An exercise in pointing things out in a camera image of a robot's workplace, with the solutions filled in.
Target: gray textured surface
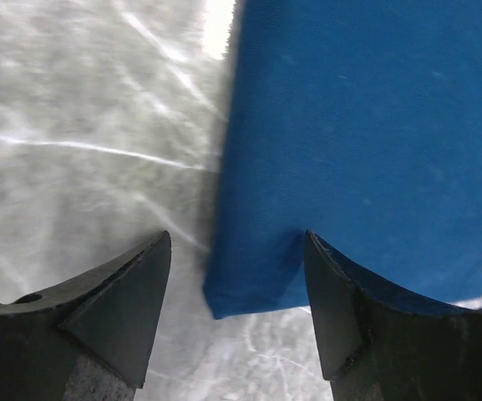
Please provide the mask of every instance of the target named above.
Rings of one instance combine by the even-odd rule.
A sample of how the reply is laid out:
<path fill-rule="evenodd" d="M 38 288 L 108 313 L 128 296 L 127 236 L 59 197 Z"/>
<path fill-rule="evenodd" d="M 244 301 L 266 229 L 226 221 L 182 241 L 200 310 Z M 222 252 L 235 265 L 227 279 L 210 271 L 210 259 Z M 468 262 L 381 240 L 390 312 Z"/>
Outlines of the gray textured surface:
<path fill-rule="evenodd" d="M 331 399 L 307 309 L 215 322 L 201 296 L 232 4 L 0 0 L 0 302 L 169 230 L 137 400 Z"/>
<path fill-rule="evenodd" d="M 62 401 L 133 401 L 129 387 L 99 362 L 81 355 L 66 384 Z"/>

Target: white line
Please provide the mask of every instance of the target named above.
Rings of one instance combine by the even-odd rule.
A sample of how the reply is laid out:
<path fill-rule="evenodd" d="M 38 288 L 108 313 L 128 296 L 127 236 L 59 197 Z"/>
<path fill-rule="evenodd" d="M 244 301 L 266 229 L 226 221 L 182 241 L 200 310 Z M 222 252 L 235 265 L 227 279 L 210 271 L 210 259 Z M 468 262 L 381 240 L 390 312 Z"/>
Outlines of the white line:
<path fill-rule="evenodd" d="M 160 51 L 160 53 L 169 60 L 175 60 L 169 54 L 169 51 L 165 50 L 165 47 L 157 38 L 133 13 L 125 10 L 125 5 L 121 1 L 113 2 L 114 8 L 119 12 L 125 22 L 132 27 L 137 33 L 140 34 L 149 43 L 154 44 Z M 172 64 L 166 64 L 168 70 L 185 86 L 185 88 L 202 103 L 210 112 L 215 114 L 220 120 L 226 121 L 226 117 L 218 110 L 218 108 L 211 102 L 204 93 L 192 82 L 190 76 L 182 72 L 176 66 Z"/>
<path fill-rule="evenodd" d="M 3 270 L 11 281 L 18 286 L 20 292 L 23 294 L 29 294 L 31 292 L 31 286 L 25 279 L 25 277 L 16 271 L 14 266 L 11 266 L 3 257 L 0 256 L 0 269 Z"/>
<path fill-rule="evenodd" d="M 252 329 L 254 328 L 255 325 L 256 325 L 256 316 L 250 315 L 248 317 L 247 325 L 244 326 L 243 335 L 242 335 L 242 337 L 244 338 L 244 344 L 246 345 L 246 349 L 251 353 L 254 353 L 256 351 L 256 347 L 254 347 L 254 344 L 251 340 L 251 333 L 253 332 Z"/>
<path fill-rule="evenodd" d="M 297 368 L 300 368 L 303 372 L 307 373 L 312 378 L 319 378 L 315 373 L 311 372 L 308 368 L 306 368 L 305 366 L 302 366 L 298 362 L 293 361 L 292 359 L 282 357 L 282 356 L 279 356 L 279 355 L 272 355 L 272 356 L 271 355 L 265 355 L 264 353 L 257 353 L 256 355 L 258 357 L 261 357 L 261 358 L 264 358 L 264 359 L 275 359 L 277 361 L 285 361 L 287 363 L 290 363 L 290 364 L 296 366 Z"/>
<path fill-rule="evenodd" d="M 148 206 L 159 217 L 159 219 L 163 222 L 166 228 L 170 229 L 172 232 L 183 238 L 185 241 L 189 242 L 191 245 L 195 246 L 203 252 L 208 252 L 210 250 L 208 246 L 201 244 L 190 233 L 186 232 L 182 227 L 175 224 L 170 217 L 170 213 L 163 206 L 153 202 L 151 199 L 146 198 L 141 194 L 133 194 L 133 199 Z"/>
<path fill-rule="evenodd" d="M 177 382 L 177 383 L 190 384 L 190 381 L 189 381 L 189 380 L 182 379 L 182 378 L 174 378 L 174 377 L 169 376 L 169 375 L 167 375 L 167 374 L 164 374 L 164 373 L 161 373 L 161 372 L 157 372 L 157 371 L 155 371 L 155 370 L 152 370 L 151 368 L 148 368 L 148 369 L 146 370 L 146 372 L 147 372 L 148 374 L 153 375 L 153 376 L 157 376 L 158 378 L 165 378 L 165 379 L 167 379 L 167 380 L 173 380 L 173 381 L 175 381 L 175 382 Z"/>
<path fill-rule="evenodd" d="M 169 160 L 159 156 L 147 155 L 144 153 L 131 152 L 128 150 L 120 150 L 115 148 L 108 148 L 99 145 L 87 144 L 84 142 L 74 142 L 74 141 L 55 141 L 55 140 L 23 140 L 19 138 L 13 138 L 12 136 L 1 136 L 0 142 L 4 142 L 10 145 L 28 145 L 28 146 L 56 146 L 60 148 L 73 148 L 81 150 L 91 150 L 93 152 L 108 153 L 111 155 L 122 155 L 135 157 L 137 159 L 153 161 L 160 165 L 169 165 L 176 167 L 178 169 L 184 170 L 200 170 L 200 171 L 210 171 L 203 165 L 187 165 L 181 161 Z"/>
<path fill-rule="evenodd" d="M 287 397 L 287 400 L 291 399 L 291 394 L 289 393 L 289 383 L 287 382 L 287 375 L 285 373 L 285 368 L 281 360 L 277 359 L 277 366 L 280 369 L 280 374 L 282 376 L 282 387 L 283 394 Z"/>

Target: hole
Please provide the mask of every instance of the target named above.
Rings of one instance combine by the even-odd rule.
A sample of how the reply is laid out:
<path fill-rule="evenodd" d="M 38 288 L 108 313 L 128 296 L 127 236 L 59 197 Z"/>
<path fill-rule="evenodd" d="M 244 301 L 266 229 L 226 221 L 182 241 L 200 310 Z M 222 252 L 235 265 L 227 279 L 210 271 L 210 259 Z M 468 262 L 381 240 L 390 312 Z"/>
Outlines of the hole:
<path fill-rule="evenodd" d="M 39 299 L 42 299 L 42 296 L 40 294 L 28 294 L 18 299 L 15 303 L 30 303 L 38 301 Z"/>

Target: blue cloth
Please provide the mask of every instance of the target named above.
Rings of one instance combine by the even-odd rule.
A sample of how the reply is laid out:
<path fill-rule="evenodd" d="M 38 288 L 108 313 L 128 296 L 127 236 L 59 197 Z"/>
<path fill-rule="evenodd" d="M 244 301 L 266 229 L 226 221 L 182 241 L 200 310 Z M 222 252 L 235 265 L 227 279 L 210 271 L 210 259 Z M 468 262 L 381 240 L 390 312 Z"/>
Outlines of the blue cloth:
<path fill-rule="evenodd" d="M 247 0 L 216 318 L 307 305 L 306 229 L 412 291 L 482 294 L 482 0 Z"/>

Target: blue mat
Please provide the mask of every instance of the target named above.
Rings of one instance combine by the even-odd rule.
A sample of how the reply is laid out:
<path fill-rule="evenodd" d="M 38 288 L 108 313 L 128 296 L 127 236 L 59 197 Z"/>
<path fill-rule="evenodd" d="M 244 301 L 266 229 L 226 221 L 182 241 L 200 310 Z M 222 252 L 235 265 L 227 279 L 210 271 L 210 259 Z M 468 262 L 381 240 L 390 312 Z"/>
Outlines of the blue mat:
<path fill-rule="evenodd" d="M 247 0 L 204 285 L 307 305 L 302 239 L 444 302 L 482 294 L 482 1 Z"/>

